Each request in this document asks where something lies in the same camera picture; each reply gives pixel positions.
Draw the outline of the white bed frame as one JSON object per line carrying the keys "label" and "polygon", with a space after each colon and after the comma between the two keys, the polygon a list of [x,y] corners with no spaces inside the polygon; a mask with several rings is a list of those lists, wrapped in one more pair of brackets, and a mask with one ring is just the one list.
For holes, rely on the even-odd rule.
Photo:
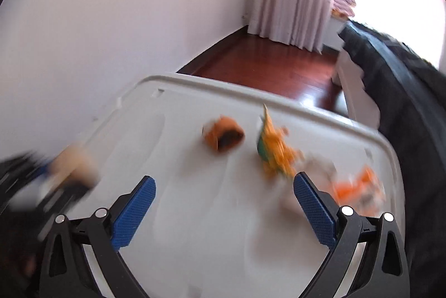
{"label": "white bed frame", "polygon": [[357,123],[379,129],[380,111],[374,100],[366,93],[362,77],[362,69],[352,61],[347,51],[341,49],[332,82],[342,89],[347,116]]}

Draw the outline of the small brown cardboard box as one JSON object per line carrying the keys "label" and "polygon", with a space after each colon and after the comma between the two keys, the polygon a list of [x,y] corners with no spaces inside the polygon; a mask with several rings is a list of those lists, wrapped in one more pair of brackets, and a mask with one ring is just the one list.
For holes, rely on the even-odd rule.
{"label": "small brown cardboard box", "polygon": [[99,172],[89,153],[79,144],[72,144],[60,152],[49,164],[51,188],[68,183],[81,183],[92,189],[99,181]]}

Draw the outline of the orange paper cup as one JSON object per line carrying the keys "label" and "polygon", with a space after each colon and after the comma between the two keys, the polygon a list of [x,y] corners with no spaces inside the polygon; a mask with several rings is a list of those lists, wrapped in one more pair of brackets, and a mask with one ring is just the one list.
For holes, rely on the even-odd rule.
{"label": "orange paper cup", "polygon": [[222,115],[203,126],[202,136],[214,152],[224,153],[241,144],[245,132],[233,118]]}

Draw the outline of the orange white plastic wrapper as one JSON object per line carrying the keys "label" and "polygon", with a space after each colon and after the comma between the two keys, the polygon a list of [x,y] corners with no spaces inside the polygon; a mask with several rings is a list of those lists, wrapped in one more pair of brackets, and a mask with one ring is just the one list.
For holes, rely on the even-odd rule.
{"label": "orange white plastic wrapper", "polygon": [[363,216],[378,216],[386,193],[376,173],[367,165],[358,175],[332,183],[333,197],[340,206],[350,206]]}

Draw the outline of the orange green dinosaur toy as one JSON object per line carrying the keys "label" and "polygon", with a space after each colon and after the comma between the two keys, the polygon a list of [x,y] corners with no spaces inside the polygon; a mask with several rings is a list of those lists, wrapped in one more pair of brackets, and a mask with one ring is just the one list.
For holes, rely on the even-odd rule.
{"label": "orange green dinosaur toy", "polygon": [[301,150],[288,146],[285,137],[289,132],[286,127],[276,127],[263,105],[262,125],[257,139],[257,152],[268,177],[282,175],[293,179],[297,174],[295,166],[304,160]]}

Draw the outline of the folded pink quilt stack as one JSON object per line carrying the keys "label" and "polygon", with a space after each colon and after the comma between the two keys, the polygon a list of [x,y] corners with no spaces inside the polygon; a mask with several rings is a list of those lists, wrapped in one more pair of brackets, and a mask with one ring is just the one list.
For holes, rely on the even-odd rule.
{"label": "folded pink quilt stack", "polygon": [[347,19],[355,16],[355,0],[333,0],[331,14],[334,17]]}

